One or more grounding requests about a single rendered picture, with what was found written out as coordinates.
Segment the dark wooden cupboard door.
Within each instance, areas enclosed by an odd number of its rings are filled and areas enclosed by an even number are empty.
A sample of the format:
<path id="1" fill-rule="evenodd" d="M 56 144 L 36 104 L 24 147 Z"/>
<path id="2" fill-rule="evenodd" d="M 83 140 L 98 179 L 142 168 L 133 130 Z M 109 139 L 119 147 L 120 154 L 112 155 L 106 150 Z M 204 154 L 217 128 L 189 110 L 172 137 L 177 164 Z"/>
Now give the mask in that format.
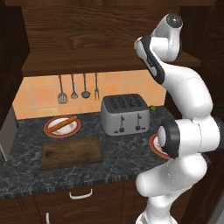
<path id="1" fill-rule="evenodd" d="M 47 214 L 50 224 L 122 224 L 121 209 L 118 207 L 54 206 L 40 208 L 39 213 L 43 224 L 46 224 Z"/>

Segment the dark wooden cutting board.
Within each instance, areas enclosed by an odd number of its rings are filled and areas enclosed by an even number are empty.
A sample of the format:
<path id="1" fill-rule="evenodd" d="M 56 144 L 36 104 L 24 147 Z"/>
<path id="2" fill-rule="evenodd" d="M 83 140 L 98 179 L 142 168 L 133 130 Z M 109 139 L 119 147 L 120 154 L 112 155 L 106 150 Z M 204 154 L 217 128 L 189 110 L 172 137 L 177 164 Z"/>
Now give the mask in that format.
<path id="1" fill-rule="evenodd" d="M 96 136 L 44 143 L 42 171 L 91 165 L 102 161 L 102 150 Z"/>

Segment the brown baguette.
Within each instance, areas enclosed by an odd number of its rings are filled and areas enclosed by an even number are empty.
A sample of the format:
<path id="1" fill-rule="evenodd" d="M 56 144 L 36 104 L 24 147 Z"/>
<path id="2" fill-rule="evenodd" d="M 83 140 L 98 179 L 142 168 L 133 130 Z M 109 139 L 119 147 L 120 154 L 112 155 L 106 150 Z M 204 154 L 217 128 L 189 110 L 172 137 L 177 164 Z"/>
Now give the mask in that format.
<path id="1" fill-rule="evenodd" d="M 68 124 L 74 122 L 77 120 L 77 116 L 72 116 L 72 117 L 69 117 L 68 119 L 62 121 L 62 122 L 59 122 L 57 124 L 55 124 L 54 126 L 50 127 L 50 128 L 47 128 L 46 132 L 47 133 L 51 133 L 51 132 L 54 132 L 56 130 L 59 130 L 65 126 L 67 126 Z"/>

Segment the small grey hanging turner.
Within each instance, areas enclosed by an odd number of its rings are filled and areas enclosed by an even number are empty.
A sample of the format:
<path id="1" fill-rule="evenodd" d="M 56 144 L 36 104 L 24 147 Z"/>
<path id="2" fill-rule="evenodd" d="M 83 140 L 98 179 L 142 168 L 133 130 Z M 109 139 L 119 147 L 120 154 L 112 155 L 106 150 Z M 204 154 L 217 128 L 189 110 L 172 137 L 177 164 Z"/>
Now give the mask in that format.
<path id="1" fill-rule="evenodd" d="M 75 87 L 74 87 L 74 75 L 71 74 L 71 80 L 72 80 L 72 93 L 71 93 L 71 99 L 78 99 L 78 95 L 75 92 Z"/>

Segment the grey slotted spatula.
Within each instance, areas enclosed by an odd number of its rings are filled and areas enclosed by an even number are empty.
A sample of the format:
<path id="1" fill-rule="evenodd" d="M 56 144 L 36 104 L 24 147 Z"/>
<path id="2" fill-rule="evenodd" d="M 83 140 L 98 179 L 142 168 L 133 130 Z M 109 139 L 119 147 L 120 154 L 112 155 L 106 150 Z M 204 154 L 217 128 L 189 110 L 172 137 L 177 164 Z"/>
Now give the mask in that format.
<path id="1" fill-rule="evenodd" d="M 62 85 L 62 80 L 61 80 L 60 74 L 59 74 L 59 85 L 60 85 L 60 93 L 58 94 L 58 103 L 66 104 L 68 99 L 67 99 L 67 94 L 63 92 L 63 85 Z"/>

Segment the dark wooden tall cabinet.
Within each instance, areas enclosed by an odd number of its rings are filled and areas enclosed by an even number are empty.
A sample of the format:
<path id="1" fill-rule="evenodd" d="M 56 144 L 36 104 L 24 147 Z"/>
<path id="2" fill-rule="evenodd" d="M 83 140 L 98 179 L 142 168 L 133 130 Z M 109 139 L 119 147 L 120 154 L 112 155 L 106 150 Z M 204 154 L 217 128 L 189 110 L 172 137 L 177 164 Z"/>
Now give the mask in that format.
<path id="1" fill-rule="evenodd" d="M 195 67 L 213 98 L 213 116 L 224 121 L 224 0 L 213 6 L 182 6 L 183 51 L 201 61 Z"/>

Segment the red-rimmed plate with baguette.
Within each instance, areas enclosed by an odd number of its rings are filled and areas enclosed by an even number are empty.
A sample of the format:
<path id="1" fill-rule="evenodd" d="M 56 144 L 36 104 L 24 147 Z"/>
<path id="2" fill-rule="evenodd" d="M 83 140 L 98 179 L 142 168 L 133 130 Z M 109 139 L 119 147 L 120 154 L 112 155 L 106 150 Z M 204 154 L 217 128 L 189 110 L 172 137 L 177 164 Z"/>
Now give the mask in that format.
<path id="1" fill-rule="evenodd" d="M 63 116 L 58 116 L 50 119 L 44 126 L 44 132 L 49 136 L 49 137 L 54 137 L 54 138 L 64 138 L 64 137 L 70 137 L 77 133 L 79 129 L 81 128 L 81 121 L 77 119 L 76 121 L 73 121 L 69 123 L 68 125 L 55 130 L 54 132 L 47 132 L 48 129 L 51 127 L 57 125 L 58 123 L 61 123 L 67 119 L 70 118 L 70 115 L 63 115 Z"/>

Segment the grey hanging ladle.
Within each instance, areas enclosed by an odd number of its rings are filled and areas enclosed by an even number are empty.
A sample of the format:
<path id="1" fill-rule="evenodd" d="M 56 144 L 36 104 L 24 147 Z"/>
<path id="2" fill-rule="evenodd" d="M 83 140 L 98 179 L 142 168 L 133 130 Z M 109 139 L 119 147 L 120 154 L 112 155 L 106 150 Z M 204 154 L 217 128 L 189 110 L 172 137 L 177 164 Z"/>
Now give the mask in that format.
<path id="1" fill-rule="evenodd" d="M 83 81 L 84 81 L 84 91 L 82 91 L 81 96 L 84 99 L 87 99 L 90 97 L 91 93 L 89 91 L 87 91 L 87 85 L 86 85 L 86 74 L 83 74 Z"/>

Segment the grey appliance side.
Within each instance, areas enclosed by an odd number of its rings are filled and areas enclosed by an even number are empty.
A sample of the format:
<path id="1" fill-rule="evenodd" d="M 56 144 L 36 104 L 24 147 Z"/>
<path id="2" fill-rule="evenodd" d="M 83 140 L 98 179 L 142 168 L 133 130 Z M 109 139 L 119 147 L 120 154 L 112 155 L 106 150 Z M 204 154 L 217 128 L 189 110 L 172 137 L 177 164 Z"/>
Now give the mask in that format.
<path id="1" fill-rule="evenodd" d="M 0 155 L 3 155 L 5 161 L 9 159 L 11 147 L 18 131 L 18 122 L 14 108 L 10 107 L 8 115 L 5 118 L 0 129 Z"/>

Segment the silver four-slot toaster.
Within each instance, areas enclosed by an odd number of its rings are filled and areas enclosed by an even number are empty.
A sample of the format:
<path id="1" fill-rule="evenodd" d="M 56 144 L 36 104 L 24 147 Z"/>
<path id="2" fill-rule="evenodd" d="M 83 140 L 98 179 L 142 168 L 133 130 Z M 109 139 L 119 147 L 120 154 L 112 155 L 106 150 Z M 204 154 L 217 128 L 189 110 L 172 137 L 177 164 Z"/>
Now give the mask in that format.
<path id="1" fill-rule="evenodd" d="M 140 94 L 107 95 L 101 101 L 101 126 L 109 136 L 147 132 L 149 108 Z"/>

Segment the red-rimmed white plate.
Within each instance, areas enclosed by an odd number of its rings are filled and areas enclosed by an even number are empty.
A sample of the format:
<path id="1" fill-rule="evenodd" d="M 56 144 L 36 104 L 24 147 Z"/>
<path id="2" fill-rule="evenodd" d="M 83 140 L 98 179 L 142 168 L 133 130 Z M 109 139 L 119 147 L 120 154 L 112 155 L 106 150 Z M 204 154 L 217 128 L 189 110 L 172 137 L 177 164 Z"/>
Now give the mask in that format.
<path id="1" fill-rule="evenodd" d="M 154 153 L 156 153 L 161 158 L 170 159 L 170 157 L 162 150 L 159 142 L 158 135 L 154 134 L 149 139 L 149 146 Z"/>

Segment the dark wooden drawer front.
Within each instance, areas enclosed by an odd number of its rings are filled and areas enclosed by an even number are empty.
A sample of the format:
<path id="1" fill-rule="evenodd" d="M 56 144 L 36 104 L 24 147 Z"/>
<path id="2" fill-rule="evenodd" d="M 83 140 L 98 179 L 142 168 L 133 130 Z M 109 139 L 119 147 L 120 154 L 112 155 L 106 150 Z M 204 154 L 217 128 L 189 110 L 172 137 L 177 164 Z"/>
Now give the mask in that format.
<path id="1" fill-rule="evenodd" d="M 70 199 L 68 194 L 71 192 L 72 195 L 82 195 L 90 192 L 93 189 L 93 195 L 86 199 L 73 200 Z M 74 202 L 83 202 L 89 200 L 104 200 L 110 196 L 123 194 L 123 182 L 110 182 L 99 185 L 87 185 L 76 187 L 74 189 L 60 190 L 56 192 L 48 192 L 43 194 L 37 194 L 34 196 L 38 207 L 56 207 L 59 205 L 70 205 Z"/>

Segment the dark wooden wall cabinet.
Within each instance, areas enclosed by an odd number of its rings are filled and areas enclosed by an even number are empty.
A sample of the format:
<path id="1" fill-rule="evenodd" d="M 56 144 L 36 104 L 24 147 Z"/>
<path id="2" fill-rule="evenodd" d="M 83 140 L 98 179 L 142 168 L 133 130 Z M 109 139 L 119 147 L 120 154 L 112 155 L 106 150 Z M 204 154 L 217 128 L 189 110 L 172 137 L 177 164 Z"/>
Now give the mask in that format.
<path id="1" fill-rule="evenodd" d="M 134 41 L 150 34 L 179 0 L 83 1 L 22 9 L 30 53 L 25 76 L 144 69 Z"/>

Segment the grey hanging meat fork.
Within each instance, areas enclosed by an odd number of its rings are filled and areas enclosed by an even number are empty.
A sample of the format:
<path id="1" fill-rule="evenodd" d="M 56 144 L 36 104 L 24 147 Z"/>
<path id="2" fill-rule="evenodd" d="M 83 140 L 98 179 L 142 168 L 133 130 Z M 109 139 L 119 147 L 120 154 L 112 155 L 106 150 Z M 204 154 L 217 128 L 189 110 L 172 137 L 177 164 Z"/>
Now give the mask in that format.
<path id="1" fill-rule="evenodd" d="M 94 99 L 95 100 L 100 100 L 100 94 L 99 94 L 99 88 L 98 88 L 98 79 L 97 79 L 98 74 L 94 73 L 94 83 L 95 83 L 95 89 L 94 89 Z"/>

